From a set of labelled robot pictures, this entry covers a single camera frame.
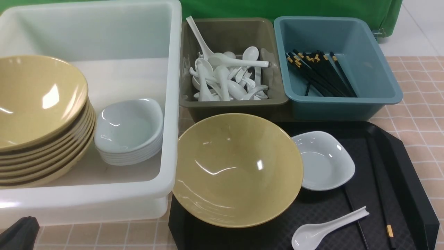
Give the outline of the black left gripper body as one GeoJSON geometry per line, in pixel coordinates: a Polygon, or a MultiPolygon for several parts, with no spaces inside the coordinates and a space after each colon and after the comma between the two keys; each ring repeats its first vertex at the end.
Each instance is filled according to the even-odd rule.
{"type": "Polygon", "coordinates": [[[35,217],[22,217],[0,235],[1,250],[33,250],[40,229],[35,217]]]}

